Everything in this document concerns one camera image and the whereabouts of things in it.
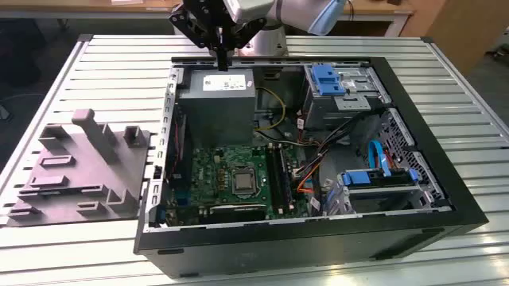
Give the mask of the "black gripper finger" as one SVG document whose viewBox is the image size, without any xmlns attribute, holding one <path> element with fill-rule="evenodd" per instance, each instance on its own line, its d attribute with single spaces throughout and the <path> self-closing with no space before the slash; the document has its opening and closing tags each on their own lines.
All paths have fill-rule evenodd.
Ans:
<svg viewBox="0 0 509 286">
<path fill-rule="evenodd" d="M 224 49 L 220 41 L 218 24 L 209 7 L 175 7 L 170 15 L 174 27 L 186 35 L 198 48 L 208 48 L 224 70 Z"/>
<path fill-rule="evenodd" d="M 232 52 L 245 47 L 256 34 L 262 30 L 266 18 L 250 21 L 242 27 L 229 24 L 222 29 L 222 70 L 228 71 L 232 65 Z"/>
</svg>

